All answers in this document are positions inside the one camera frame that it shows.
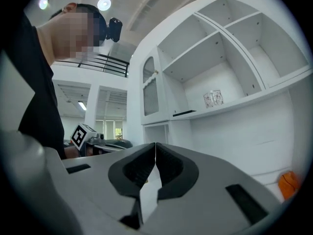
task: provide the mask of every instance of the railing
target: railing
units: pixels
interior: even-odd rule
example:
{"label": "railing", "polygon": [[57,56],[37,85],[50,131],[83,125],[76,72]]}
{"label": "railing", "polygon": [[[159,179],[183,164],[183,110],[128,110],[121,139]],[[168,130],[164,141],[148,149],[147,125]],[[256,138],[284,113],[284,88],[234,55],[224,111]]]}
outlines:
{"label": "railing", "polygon": [[79,67],[111,73],[118,76],[128,76],[129,62],[98,53],[88,53],[78,58],[56,61],[56,64]]}

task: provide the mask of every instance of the white column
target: white column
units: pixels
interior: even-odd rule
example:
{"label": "white column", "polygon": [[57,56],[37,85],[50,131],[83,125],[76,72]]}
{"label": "white column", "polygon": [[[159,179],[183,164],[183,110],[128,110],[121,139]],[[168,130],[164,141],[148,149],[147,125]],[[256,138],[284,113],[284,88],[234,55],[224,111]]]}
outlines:
{"label": "white column", "polygon": [[123,120],[123,139],[127,139],[126,120]]}
{"label": "white column", "polygon": [[99,84],[92,84],[88,95],[88,101],[86,106],[87,110],[85,113],[85,124],[89,125],[91,128],[94,128],[96,124],[99,90]]}

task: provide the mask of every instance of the pillar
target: pillar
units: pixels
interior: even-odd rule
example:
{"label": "pillar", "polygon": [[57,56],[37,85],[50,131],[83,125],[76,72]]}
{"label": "pillar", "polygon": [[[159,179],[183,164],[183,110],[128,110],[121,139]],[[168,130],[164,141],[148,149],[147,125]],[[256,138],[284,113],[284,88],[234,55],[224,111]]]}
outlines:
{"label": "pillar", "polygon": [[96,124],[99,91],[99,84],[91,85],[86,106],[87,110],[85,113],[85,124],[90,126],[91,128],[94,128]]}

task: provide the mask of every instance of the man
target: man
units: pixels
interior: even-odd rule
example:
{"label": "man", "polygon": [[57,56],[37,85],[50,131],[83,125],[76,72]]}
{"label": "man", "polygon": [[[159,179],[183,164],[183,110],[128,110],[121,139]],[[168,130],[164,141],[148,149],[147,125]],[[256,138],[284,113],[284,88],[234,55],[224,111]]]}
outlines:
{"label": "man", "polygon": [[100,46],[106,29],[106,22],[96,7],[72,2],[39,27],[32,26],[23,14],[13,39],[4,47],[35,92],[19,130],[34,137],[42,146],[56,149],[61,159],[78,157],[78,151],[74,146],[63,148],[64,129],[50,66],[56,60],[75,57],[88,47]]}

